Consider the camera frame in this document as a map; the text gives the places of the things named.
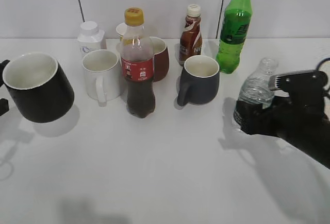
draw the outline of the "red label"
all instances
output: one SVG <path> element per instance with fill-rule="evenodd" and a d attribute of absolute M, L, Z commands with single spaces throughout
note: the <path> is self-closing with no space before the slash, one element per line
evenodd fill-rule
<path fill-rule="evenodd" d="M 146 81 L 154 76 L 153 58 L 143 62 L 131 62 L 122 58 L 123 76 L 132 81 Z"/>

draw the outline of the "yellow bottle cap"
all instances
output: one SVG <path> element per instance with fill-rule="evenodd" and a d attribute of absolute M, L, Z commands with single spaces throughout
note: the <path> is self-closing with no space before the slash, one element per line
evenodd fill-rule
<path fill-rule="evenodd" d="M 128 26 L 136 27 L 144 23 L 143 11 L 139 8 L 128 8 L 125 10 L 125 23 Z"/>

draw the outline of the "white table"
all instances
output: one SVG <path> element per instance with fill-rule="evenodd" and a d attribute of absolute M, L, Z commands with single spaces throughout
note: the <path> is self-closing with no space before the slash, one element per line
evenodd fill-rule
<path fill-rule="evenodd" d="M 118 40 L 108 40 L 116 51 Z M 279 73 L 314 68 L 330 39 L 248 39 L 239 68 L 221 75 L 204 106 L 175 104 L 178 40 L 167 40 L 167 77 L 145 119 L 122 98 L 99 107 L 85 93 L 74 39 L 2 39 L 1 61 L 29 51 L 55 56 L 75 91 L 63 118 L 34 124 L 0 117 L 1 224 L 330 223 L 330 170 L 281 139 L 232 129 L 234 99 L 262 57 Z M 205 40 L 215 56 L 218 40 Z"/>

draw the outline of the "white mug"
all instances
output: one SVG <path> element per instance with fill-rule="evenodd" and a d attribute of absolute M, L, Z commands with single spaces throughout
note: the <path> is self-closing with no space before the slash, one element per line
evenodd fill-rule
<path fill-rule="evenodd" d="M 82 67 L 89 97 L 105 103 L 121 94 L 121 66 L 115 53 L 104 49 L 92 51 L 83 57 Z"/>

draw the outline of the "white bottle cap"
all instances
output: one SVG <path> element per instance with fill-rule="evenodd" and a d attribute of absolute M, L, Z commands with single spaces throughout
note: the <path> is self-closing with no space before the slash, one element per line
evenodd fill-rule
<path fill-rule="evenodd" d="M 83 35 L 96 35 L 98 31 L 99 29 L 96 22 L 84 22 L 80 25 L 80 32 Z"/>
<path fill-rule="evenodd" d="M 201 7 L 197 4 L 188 5 L 187 15 L 191 17 L 198 17 L 201 15 Z"/>

